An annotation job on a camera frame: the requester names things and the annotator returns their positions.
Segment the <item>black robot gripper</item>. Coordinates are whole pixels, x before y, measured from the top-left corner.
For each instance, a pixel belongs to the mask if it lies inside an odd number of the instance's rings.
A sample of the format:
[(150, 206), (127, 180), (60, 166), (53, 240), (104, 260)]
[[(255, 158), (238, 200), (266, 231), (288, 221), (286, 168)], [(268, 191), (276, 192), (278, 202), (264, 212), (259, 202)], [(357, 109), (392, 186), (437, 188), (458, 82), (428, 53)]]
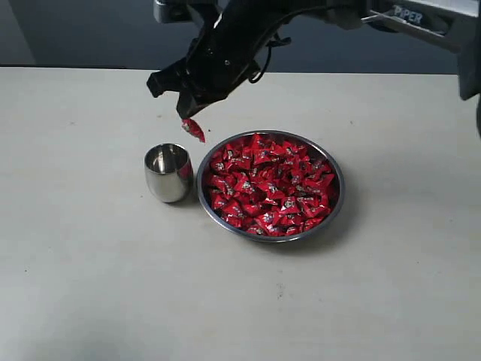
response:
[(230, 1), (217, 20), (204, 23), (195, 45), (180, 62), (150, 74), (147, 88), (154, 98), (179, 93), (177, 113), (189, 119), (211, 102), (219, 102), (244, 81), (256, 83), (268, 64), (255, 61), (258, 52), (291, 43), (279, 28), (312, 8), (310, 1)]

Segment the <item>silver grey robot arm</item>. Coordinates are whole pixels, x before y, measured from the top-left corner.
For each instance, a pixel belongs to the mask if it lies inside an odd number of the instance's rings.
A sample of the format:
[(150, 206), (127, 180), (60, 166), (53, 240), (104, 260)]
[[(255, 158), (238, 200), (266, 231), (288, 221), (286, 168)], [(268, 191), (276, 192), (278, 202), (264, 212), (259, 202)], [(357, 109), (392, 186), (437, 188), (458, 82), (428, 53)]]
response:
[(279, 28), (308, 16), (342, 29), (368, 25), (403, 33), (457, 56), (459, 95), (480, 95), (480, 3), (478, 1), (157, 1), (159, 23), (193, 22), (199, 34), (187, 54), (152, 73), (152, 96), (176, 92), (177, 113), (189, 118), (226, 99), (244, 82), (256, 83), (266, 68), (256, 62), (262, 49), (283, 47)]

